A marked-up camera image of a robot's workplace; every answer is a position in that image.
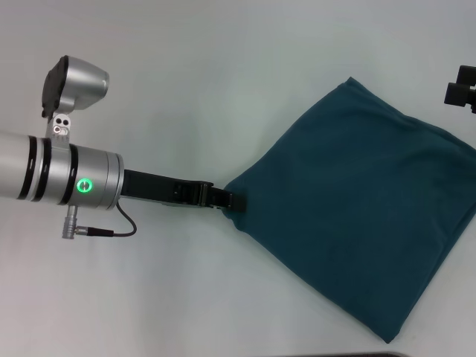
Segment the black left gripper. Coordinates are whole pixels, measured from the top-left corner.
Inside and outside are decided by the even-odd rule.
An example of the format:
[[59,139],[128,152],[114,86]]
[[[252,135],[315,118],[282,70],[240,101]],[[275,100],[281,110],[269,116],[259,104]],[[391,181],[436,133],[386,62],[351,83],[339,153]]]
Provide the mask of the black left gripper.
[[120,196],[174,205],[220,208],[245,212],[243,195],[214,187],[205,181],[189,181],[125,170]]

